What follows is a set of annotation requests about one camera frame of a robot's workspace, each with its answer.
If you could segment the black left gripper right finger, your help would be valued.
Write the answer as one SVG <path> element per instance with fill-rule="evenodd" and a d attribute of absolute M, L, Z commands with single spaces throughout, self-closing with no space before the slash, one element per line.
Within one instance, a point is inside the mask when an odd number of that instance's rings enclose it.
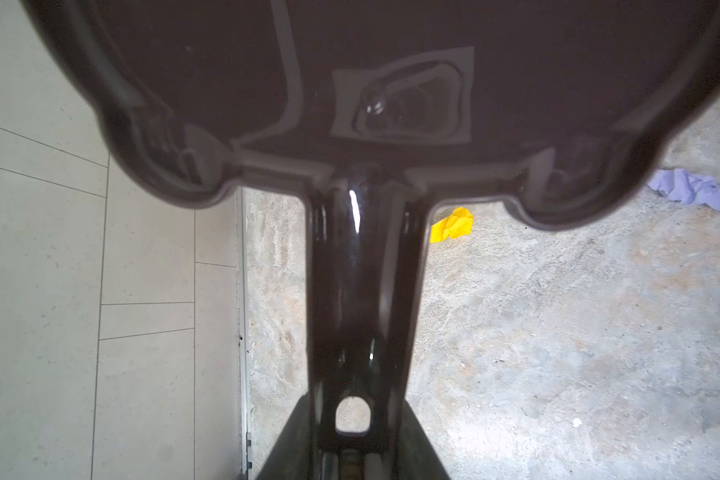
<path fill-rule="evenodd" d="M 397 448 L 396 469 L 398 479 L 450 479 L 407 401 L 403 402 Z"/>

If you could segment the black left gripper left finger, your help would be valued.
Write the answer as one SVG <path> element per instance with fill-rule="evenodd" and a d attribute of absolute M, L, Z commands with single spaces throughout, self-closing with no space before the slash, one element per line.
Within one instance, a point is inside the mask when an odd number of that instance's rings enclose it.
<path fill-rule="evenodd" d="M 309 396 L 296 403 L 257 480 L 310 479 L 311 420 Z"/>

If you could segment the brown dustpan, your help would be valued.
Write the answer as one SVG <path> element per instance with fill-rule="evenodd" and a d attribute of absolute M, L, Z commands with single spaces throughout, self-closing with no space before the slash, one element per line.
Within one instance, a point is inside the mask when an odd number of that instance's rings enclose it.
<path fill-rule="evenodd" d="M 610 214 L 720 92 L 720 1 L 27 1 L 121 168 L 306 210 L 310 479 L 398 479 L 433 210 Z"/>

